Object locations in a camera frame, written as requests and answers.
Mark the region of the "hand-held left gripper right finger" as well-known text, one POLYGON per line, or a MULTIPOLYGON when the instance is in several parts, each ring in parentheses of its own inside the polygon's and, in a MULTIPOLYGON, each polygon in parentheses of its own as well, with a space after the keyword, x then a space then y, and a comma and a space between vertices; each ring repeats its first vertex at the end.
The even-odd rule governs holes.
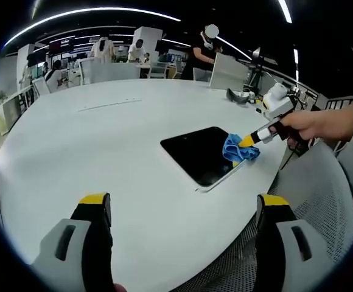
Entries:
POLYGON ((283 197, 258 195, 256 227, 256 291, 313 291, 328 275, 326 241, 283 197))

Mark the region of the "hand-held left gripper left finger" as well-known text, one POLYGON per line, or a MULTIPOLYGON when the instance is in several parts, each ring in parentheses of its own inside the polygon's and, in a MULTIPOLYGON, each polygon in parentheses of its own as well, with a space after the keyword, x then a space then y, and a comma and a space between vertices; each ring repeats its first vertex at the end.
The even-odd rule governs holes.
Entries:
POLYGON ((113 291, 108 192, 82 198, 41 240, 31 267, 53 291, 113 291))

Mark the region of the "person's right hand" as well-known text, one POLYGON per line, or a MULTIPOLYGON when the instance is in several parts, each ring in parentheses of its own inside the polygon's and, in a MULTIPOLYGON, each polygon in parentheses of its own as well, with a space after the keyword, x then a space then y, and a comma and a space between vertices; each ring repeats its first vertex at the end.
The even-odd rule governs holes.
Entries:
POLYGON ((301 139, 308 141, 316 136, 318 113, 316 111, 295 111, 281 119, 285 127, 291 127, 298 132, 301 139))

